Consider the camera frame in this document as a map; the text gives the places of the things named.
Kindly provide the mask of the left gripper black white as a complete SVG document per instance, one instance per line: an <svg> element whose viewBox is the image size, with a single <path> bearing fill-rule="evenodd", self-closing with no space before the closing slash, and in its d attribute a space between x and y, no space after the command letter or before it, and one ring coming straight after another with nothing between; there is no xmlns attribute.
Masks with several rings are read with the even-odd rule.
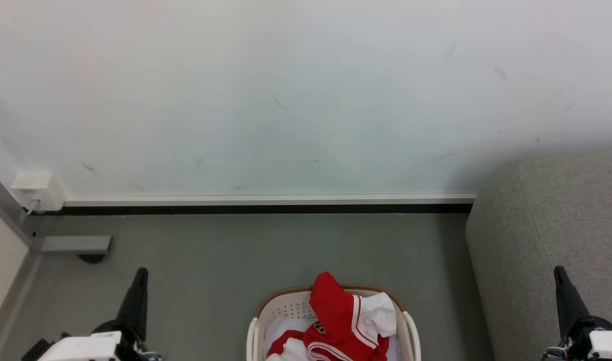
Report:
<svg viewBox="0 0 612 361"><path fill-rule="evenodd" d="M116 320L89 336L65 337L39 360L162 360L145 345L147 338L148 270L140 267L123 298Z"/></svg>

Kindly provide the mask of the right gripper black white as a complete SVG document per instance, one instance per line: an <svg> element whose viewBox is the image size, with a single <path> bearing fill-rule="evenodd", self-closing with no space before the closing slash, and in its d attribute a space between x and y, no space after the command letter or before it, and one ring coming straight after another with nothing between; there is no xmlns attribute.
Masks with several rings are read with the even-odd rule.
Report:
<svg viewBox="0 0 612 361"><path fill-rule="evenodd" d="M590 313L563 266L554 267L559 345L543 360L612 360L612 323Z"/></svg>

